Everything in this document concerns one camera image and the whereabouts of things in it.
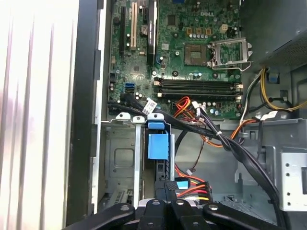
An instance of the motherboard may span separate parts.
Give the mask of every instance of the motherboard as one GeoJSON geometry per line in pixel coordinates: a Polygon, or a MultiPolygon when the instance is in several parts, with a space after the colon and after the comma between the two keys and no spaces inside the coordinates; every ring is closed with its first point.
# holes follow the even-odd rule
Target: motherboard
{"type": "Polygon", "coordinates": [[[128,92],[173,114],[188,96],[212,117],[240,117],[241,71],[229,63],[241,59],[242,45],[221,42],[240,37],[238,1],[117,0],[112,28],[110,100],[121,104],[128,92]]]}

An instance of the metal panel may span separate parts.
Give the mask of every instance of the metal panel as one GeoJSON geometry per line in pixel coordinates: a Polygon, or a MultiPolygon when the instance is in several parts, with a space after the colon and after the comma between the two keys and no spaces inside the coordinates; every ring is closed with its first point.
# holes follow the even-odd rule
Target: metal panel
{"type": "Polygon", "coordinates": [[[286,148],[281,153],[280,190],[281,209],[283,211],[307,211],[306,197],[303,192],[303,168],[307,167],[307,150],[286,148]]]}
{"type": "Polygon", "coordinates": [[[0,1],[0,228],[65,226],[79,2],[0,1]]]}
{"type": "Polygon", "coordinates": [[[307,62],[306,0],[246,0],[240,13],[252,61],[280,67],[307,62]]]}

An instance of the label sticker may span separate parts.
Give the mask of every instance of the label sticker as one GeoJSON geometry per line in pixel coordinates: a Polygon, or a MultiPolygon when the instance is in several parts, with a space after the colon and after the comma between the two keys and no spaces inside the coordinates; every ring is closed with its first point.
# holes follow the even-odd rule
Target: label sticker
{"type": "Polygon", "coordinates": [[[151,114],[157,105],[158,104],[155,101],[149,99],[142,112],[146,115],[151,114]]]}

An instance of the green circuit board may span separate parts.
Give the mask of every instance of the green circuit board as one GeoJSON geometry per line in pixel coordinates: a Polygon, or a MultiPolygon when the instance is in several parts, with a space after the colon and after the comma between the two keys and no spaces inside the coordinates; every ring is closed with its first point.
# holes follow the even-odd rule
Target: green circuit board
{"type": "MultiPolygon", "coordinates": [[[[206,61],[210,60],[211,53],[207,45],[212,41],[236,38],[239,33],[220,33],[222,24],[228,27],[239,27],[238,6],[229,0],[186,0],[184,3],[173,3],[172,0],[159,0],[157,2],[157,35],[156,56],[153,65],[147,64],[148,37],[144,32],[146,24],[143,21],[144,11],[139,9],[148,6],[148,0],[118,0],[113,6],[112,18],[112,49],[110,72],[115,81],[110,83],[109,99],[120,103],[120,94],[125,91],[126,83],[134,83],[135,97],[146,104],[150,97],[158,106],[169,112],[174,112],[174,104],[157,97],[154,90],[154,77],[172,80],[195,81],[230,81],[240,82],[240,71],[212,70],[208,66],[188,63],[185,59],[187,47],[200,45],[206,49],[206,61]],[[125,49],[120,53],[121,19],[123,7],[125,9],[125,35],[131,34],[132,4],[137,3],[137,36],[136,47],[126,44],[131,42],[125,37],[125,49]]],[[[240,47],[238,45],[226,46],[221,51],[222,61],[238,60],[240,47]]],[[[219,102],[218,116],[216,118],[231,119],[237,117],[237,103],[233,101],[219,102]]],[[[207,107],[208,113],[214,107],[207,107]]]]}

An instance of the cpu socket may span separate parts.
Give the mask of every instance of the cpu socket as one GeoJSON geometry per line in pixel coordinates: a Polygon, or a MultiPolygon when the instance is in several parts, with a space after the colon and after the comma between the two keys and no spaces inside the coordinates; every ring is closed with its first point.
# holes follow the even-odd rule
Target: cpu socket
{"type": "Polygon", "coordinates": [[[188,66],[206,66],[207,49],[203,45],[185,45],[184,63],[188,66]]]}

